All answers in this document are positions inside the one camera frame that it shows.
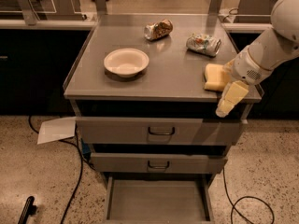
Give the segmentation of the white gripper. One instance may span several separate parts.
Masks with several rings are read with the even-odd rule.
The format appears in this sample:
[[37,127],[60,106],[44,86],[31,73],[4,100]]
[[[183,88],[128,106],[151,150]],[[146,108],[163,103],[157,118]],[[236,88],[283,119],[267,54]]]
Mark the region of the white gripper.
[[248,85],[259,84],[272,74],[254,61],[249,53],[249,46],[226,63],[223,70],[237,81],[229,82],[223,90],[216,109],[216,115],[221,118],[226,117],[245,98],[249,93]]

